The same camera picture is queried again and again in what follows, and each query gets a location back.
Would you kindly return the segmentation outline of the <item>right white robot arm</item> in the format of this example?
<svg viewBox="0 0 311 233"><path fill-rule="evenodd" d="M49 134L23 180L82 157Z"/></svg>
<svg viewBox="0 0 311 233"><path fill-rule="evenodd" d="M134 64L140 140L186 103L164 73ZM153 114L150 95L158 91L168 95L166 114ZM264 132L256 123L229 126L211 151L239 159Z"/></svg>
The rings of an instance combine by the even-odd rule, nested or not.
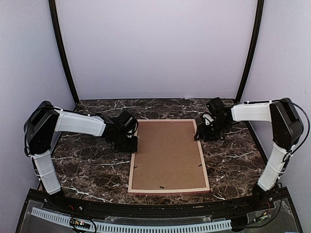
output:
<svg viewBox="0 0 311 233"><path fill-rule="evenodd" d="M223 140L226 130L243 121L272 124L273 149L257 182L257 186L263 191L272 189L284 173L289 158L301 146L299 139L304 125L297 112L299 105L290 98L282 98L225 106L220 98L213 98L207 103L207 108L208 112L201 115L203 122L197 127L195 140Z"/></svg>

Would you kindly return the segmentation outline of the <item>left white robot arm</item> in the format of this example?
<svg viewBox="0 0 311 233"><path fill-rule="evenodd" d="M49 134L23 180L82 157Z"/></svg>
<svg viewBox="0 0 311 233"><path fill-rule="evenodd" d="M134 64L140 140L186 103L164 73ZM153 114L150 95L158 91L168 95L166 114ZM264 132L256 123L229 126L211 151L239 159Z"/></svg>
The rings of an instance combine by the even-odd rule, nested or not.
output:
<svg viewBox="0 0 311 233"><path fill-rule="evenodd" d="M102 137L116 152L135 153L138 149L138 120L128 111L117 117L83 114L53 106L45 100L24 124L24 153L31 157L35 173L41 180L49 203L57 211L69 207L58 192L61 185L52 162L52 140L56 132L81 133Z"/></svg>

